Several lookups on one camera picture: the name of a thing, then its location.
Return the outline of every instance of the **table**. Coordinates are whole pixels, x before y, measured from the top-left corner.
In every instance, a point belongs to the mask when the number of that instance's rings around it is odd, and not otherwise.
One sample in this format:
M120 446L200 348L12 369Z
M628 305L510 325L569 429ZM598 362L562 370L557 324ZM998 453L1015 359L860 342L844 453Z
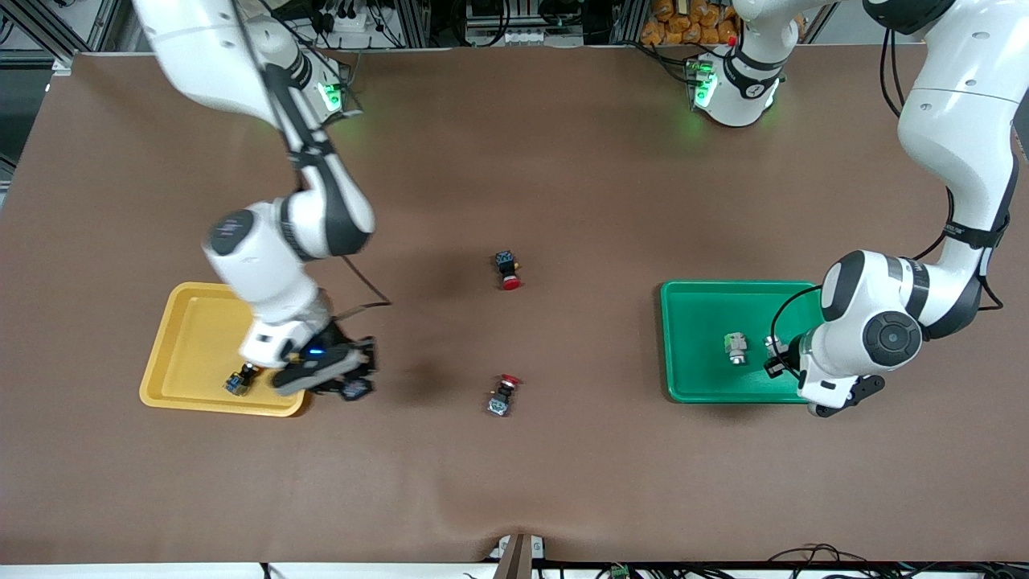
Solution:
M921 52L899 52L910 82ZM137 389L171 289L216 280L210 224L292 186L277 133L151 58L79 57L0 214L0 560L474 560L514 532L556 559L1029 558L1020 198L991 267L1007 310L858 409L665 396L665 280L819 279L935 237L943 185L897 144L877 65L803 47L734 130L628 48L368 57L366 113L332 135L379 217L356 261L396 302L347 324L380 340L379 392L272 420ZM339 260L310 272L341 310L370 297ZM508 420L484 407L502 372L526 383Z

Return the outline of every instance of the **electrical component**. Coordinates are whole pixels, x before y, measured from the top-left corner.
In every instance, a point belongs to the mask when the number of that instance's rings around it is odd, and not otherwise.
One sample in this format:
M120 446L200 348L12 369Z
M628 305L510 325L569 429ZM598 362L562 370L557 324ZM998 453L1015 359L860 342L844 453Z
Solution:
M786 371L786 364L779 362L779 358L785 359L789 354L789 348L783 346L778 336L768 336L765 338L765 349L769 355L765 361L765 372L770 378L778 378Z
M491 392L493 395L487 403L486 408L497 417L506 417L510 410L511 398L514 391L522 382L510 374L501 374L497 382L497 390Z
M710 104L711 96L718 86L718 74L714 71L714 63L707 60L693 60L686 63L686 69L693 73L691 76L697 81L693 87L694 105L704 108Z
M743 366L747 363L747 337L742 332L725 334L723 342L725 354L729 355L729 361L733 366Z
M500 273L500 287L506 289L506 291L511 291L511 289L518 289L522 286L522 280L519 279L516 270L522 265L514 260L514 254L510 251L501 251L494 256L494 260L497 264L497 270Z
M232 376L225 381L225 391L233 396L246 396L250 392L250 387L253 385L254 378L260 373L260 368L257 368L249 362L243 365L243 368L239 372L233 373Z
M343 85L340 83L322 84L318 83L318 91L322 100L325 101L325 108L330 112L335 112L343 107Z

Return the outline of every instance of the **green led light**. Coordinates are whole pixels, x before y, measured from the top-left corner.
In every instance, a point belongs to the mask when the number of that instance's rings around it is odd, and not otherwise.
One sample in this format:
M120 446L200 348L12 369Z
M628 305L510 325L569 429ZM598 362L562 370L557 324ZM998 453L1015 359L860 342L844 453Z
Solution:
M694 98L694 102L697 106L706 107L711 104L711 95L714 94L715 87L718 85L718 76L711 72L707 75L700 84L697 86L697 96Z
M340 85L339 84L322 84L318 83L318 93L322 96L322 100L325 101L325 106L328 107L329 112L333 112L340 109Z

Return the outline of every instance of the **black clamp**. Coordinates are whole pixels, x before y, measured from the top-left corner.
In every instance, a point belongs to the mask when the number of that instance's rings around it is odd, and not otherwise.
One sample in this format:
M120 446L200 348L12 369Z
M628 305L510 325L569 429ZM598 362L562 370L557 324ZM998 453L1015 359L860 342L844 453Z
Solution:
M886 388L886 379L879 375L863 376L858 378L854 386L850 389L850 397L847 398L847 402L844 403L843 408L828 408L827 406L816 405L814 414L819 419L828 419L829 417L846 410L851 406L857 406L859 402L868 398L870 396L882 392Z
M312 167L331 154L334 150L332 143L328 141L305 143L301 150L289 151L289 162L293 166L293 169Z
M338 394L343 400L354 402L364 398L376 390L374 383L368 378L377 370L375 338L370 336L362 338L353 342L351 347L359 350L364 355L366 362L343 376L338 376L327 383L322 383L317 387L308 389L308 392L316 395Z
M944 234L951 239L957 239L962 243L967 243L972 249L984 247L995 248L1000 245L1000 238L1007 230L1007 225L1012 222L1012 214L1005 213L1004 220L996 230L984 230L965 226L956 221L947 221L944 225Z
M765 93L769 92L772 86L775 85L776 81L779 80L779 75L775 74L769 78L765 78L764 80L756 80L740 72L740 70L736 68L736 65L733 64L733 60L739 60L754 70L772 72L782 68L782 65L786 64L787 59L774 63L755 61L754 59L743 53L743 40L744 34L741 30L739 43L730 48L729 51L722 57L722 63L725 69L725 78L729 79L734 86L740 89L740 96L744 99L759 99L765 95Z

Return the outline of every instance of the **yellow tray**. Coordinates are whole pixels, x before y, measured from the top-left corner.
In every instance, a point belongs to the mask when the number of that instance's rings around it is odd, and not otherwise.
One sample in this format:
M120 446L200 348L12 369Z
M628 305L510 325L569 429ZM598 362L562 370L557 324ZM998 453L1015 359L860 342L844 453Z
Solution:
M146 363L139 398L155 408L289 417L304 404L303 392L279 396L271 374L261 373L246 396L223 385L243 365L240 343L250 327L250 306L227 285L187 281L173 289Z

